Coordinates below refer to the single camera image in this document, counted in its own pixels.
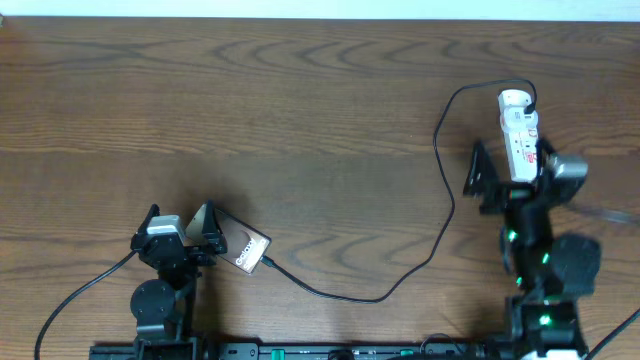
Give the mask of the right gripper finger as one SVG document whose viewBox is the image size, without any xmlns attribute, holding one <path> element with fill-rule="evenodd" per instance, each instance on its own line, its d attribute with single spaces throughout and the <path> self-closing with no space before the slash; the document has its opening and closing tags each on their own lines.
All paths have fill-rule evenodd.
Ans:
<svg viewBox="0 0 640 360">
<path fill-rule="evenodd" d="M 542 137 L 536 141 L 535 151 L 536 173 L 533 182 L 537 183 L 542 178 L 553 175 L 552 157 L 556 153 L 556 150 L 546 138 Z"/>
<path fill-rule="evenodd" d="M 490 153 L 482 141 L 473 146 L 469 173 L 463 187 L 467 196 L 489 196 L 493 194 L 500 180 Z"/>
</svg>

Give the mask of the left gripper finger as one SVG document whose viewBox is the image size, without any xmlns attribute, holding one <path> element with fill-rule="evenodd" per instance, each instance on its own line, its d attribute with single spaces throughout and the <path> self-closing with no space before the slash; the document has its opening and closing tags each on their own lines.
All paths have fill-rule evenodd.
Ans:
<svg viewBox="0 0 640 360">
<path fill-rule="evenodd" d="M 159 206 L 157 204 L 152 204 L 145 219 L 143 220 L 143 222 L 141 223 L 141 225 L 139 226 L 138 230 L 137 230 L 137 234 L 138 235 L 146 235 L 147 234 L 147 228 L 149 226 L 149 223 L 151 222 L 151 220 L 160 215 L 160 209 Z"/>
<path fill-rule="evenodd" d="M 225 254 L 228 251 L 227 241 L 219 227 L 215 216 L 215 206 L 211 200 L 205 203 L 201 235 L 214 254 Z"/>
</svg>

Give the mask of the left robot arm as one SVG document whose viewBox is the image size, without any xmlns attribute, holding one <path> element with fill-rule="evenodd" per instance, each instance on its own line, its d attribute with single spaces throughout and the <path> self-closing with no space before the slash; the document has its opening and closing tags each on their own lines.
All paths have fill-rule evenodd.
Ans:
<svg viewBox="0 0 640 360">
<path fill-rule="evenodd" d="M 215 257 L 227 252 L 227 242 L 213 202 L 207 201 L 203 207 L 196 214 L 200 243 L 187 246 L 180 218 L 162 215 L 156 204 L 131 239 L 131 250 L 158 275 L 139 285 L 130 300 L 137 321 L 133 342 L 137 360 L 211 357 L 206 338 L 192 331 L 196 289 L 200 269 L 213 266 Z"/>
</svg>

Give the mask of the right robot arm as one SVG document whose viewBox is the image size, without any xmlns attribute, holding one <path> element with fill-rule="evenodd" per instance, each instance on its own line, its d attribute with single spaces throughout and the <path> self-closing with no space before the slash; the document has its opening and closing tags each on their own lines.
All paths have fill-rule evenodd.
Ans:
<svg viewBox="0 0 640 360">
<path fill-rule="evenodd" d="M 602 248 L 589 236 L 554 234 L 550 217 L 553 208 L 577 194 L 587 173 L 583 158 L 561 155 L 540 139 L 533 179 L 503 182 L 484 144 L 473 147 L 463 192 L 481 197 L 481 214 L 503 215 L 503 265 L 522 292 L 505 301 L 514 359 L 583 359 L 588 353 L 577 301 L 595 290 Z"/>
</svg>

